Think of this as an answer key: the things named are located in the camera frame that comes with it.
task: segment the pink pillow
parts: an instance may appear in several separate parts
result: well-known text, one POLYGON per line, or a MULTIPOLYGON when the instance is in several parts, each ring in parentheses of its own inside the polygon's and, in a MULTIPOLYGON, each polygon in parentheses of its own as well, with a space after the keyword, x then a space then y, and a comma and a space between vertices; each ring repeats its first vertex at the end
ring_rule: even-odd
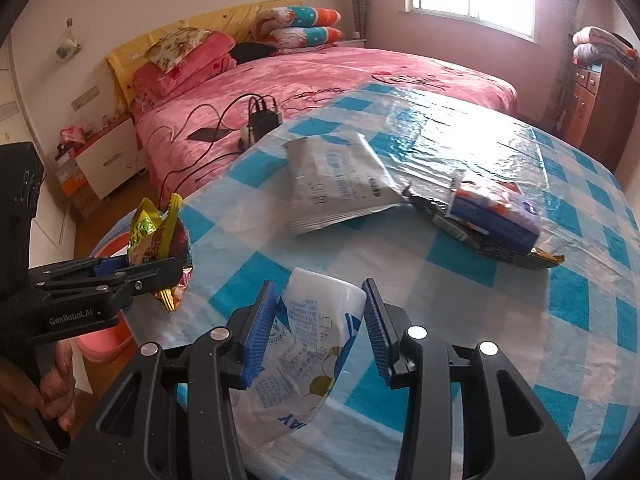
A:
POLYGON ((236 41, 221 30, 213 33, 193 49, 178 65, 164 73, 158 65, 149 61, 133 73, 133 91, 142 95, 153 94, 156 98, 169 95, 195 73, 203 70, 212 60, 224 56, 236 45, 236 41))
POLYGON ((146 89, 136 92, 136 102, 138 103, 139 108, 141 108, 140 111, 148 112, 153 108, 158 108, 159 106, 167 104, 172 99, 180 97, 189 90, 193 90, 196 86, 204 83, 212 77, 220 75, 227 70, 231 70, 236 66, 236 64, 238 63, 230 54, 225 54, 224 56, 211 61, 203 69, 198 70, 195 74, 191 75, 190 78, 176 86, 169 94, 163 97, 158 97, 152 92, 148 92, 146 89))

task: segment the window sill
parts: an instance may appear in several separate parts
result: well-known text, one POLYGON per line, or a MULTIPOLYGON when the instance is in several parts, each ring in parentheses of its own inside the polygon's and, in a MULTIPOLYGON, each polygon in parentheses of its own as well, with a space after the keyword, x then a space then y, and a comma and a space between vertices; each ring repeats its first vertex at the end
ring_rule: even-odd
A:
POLYGON ((510 36, 514 36, 516 38, 520 38, 521 40, 527 41, 528 43, 532 43, 537 45, 538 42, 535 38, 530 36, 526 36, 525 34, 521 34, 516 32, 515 30, 509 30, 508 28, 501 27, 500 25, 495 25, 495 23, 484 22, 482 20, 477 20, 476 18, 470 18, 468 16, 461 16, 459 14, 451 14, 450 12, 438 12, 437 10, 422 10, 422 9, 412 9, 412 10, 400 10, 401 14, 426 14, 427 16, 437 16, 440 18, 450 18, 452 20, 459 20, 460 22, 467 23, 475 23, 476 25, 480 25, 481 27, 492 28, 493 30, 499 30, 500 32, 504 32, 505 34, 509 34, 510 36))

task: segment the drawer handle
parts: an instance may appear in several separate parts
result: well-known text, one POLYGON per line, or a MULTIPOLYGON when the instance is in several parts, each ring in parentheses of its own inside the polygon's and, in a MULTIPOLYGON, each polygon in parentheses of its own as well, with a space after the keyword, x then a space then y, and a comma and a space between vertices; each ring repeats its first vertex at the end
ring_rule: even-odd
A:
POLYGON ((120 152, 120 153, 116 153, 115 155, 113 155, 109 160, 107 160, 103 166, 106 168, 108 166, 110 166, 111 164, 113 164, 116 160, 118 160, 119 158, 122 158, 124 156, 124 153, 120 152))

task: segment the silver bolt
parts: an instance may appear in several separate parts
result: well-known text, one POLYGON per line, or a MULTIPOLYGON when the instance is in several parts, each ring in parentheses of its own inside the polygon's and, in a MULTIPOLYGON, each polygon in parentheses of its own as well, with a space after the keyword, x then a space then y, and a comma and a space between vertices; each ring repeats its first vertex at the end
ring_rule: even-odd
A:
POLYGON ((425 337, 427 337, 427 331, 423 327, 418 325, 410 326, 406 329, 406 332, 408 333, 409 337, 413 339, 424 339, 425 337))
POLYGON ((154 355, 158 353, 158 345, 156 343, 145 343, 140 347, 140 353, 145 357, 154 355))
POLYGON ((485 355, 496 355, 498 353, 498 345, 491 341, 483 341, 480 343, 480 351, 485 355))
POLYGON ((229 332, 229 330, 227 330, 225 327, 219 326, 217 328, 214 328, 209 333, 209 335, 215 341, 224 341, 227 337, 231 335, 231 332, 229 332))

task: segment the white package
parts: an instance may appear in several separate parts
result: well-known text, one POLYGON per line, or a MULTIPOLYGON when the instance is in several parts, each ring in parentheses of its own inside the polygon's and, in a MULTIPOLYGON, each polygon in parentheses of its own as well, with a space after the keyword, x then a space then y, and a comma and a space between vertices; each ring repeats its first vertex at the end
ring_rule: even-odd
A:
POLYGON ((295 234, 404 203, 401 189, 362 134, 311 136, 285 144, 293 177, 295 234))
POLYGON ((310 423, 344 365, 366 295, 351 283, 294 269, 251 387, 234 406, 236 431, 261 450, 310 423))

